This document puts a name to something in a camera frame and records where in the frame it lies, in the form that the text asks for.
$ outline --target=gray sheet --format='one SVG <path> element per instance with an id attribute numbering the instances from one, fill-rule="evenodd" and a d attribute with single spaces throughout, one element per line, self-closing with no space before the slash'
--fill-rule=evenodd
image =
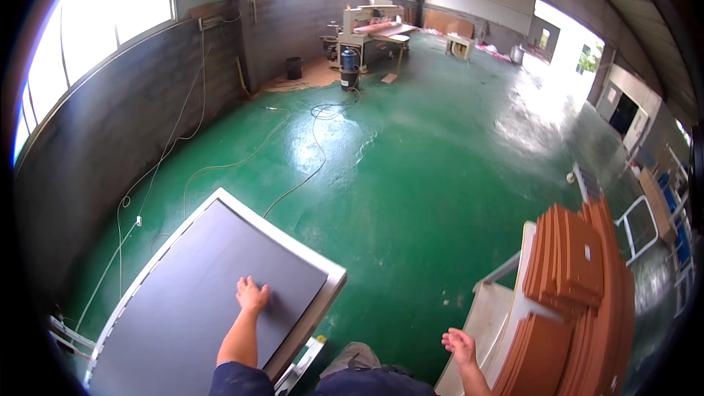
<path id="1" fill-rule="evenodd" d="M 217 351 L 239 305 L 241 276 L 269 284 L 257 321 L 263 367 L 327 274 L 215 201 L 149 274 L 115 322 L 89 391 L 107 395 L 206 395 Z"/>

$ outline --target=dark sleeve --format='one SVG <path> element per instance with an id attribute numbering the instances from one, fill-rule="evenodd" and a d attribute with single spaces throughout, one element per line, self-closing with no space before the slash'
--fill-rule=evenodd
<path id="1" fill-rule="evenodd" d="M 225 362 L 217 366 L 210 384 L 210 396 L 274 396 L 274 385 L 258 368 L 239 362 Z"/>

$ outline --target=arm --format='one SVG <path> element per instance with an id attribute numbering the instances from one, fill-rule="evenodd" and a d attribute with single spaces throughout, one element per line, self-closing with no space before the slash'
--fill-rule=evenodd
<path id="1" fill-rule="evenodd" d="M 257 367 L 257 316 L 264 309 L 268 299 L 268 285 L 259 290 L 251 276 L 239 279 L 237 301 L 242 310 L 224 337 L 217 353 L 217 364 L 235 361 L 253 369 Z"/>
<path id="2" fill-rule="evenodd" d="M 450 328 L 443 333 L 442 345 L 455 354 L 457 371 L 462 378 L 462 387 L 466 396 L 491 396 L 487 380 L 481 374 L 477 365 L 477 356 L 474 350 L 474 340 L 459 329 Z"/>

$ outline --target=electrical outlet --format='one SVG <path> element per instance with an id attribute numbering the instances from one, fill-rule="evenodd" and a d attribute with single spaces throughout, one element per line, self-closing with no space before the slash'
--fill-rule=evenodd
<path id="1" fill-rule="evenodd" d="M 213 28 L 218 25 L 223 24 L 223 16 L 216 14 L 214 16 L 200 17 L 198 19 L 198 28 L 201 31 L 205 31 L 209 28 Z"/>

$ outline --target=machine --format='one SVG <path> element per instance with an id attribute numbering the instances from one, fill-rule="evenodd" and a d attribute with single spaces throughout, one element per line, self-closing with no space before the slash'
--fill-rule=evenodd
<path id="1" fill-rule="evenodd" d="M 358 53 L 356 66 L 365 73 L 375 60 L 408 49 L 409 37 L 405 34 L 417 28 L 401 22 L 402 15 L 403 7 L 395 4 L 348 6 L 343 11 L 342 27 L 330 22 L 329 33 L 320 37 L 330 67 L 339 68 L 340 53 L 348 50 Z"/>

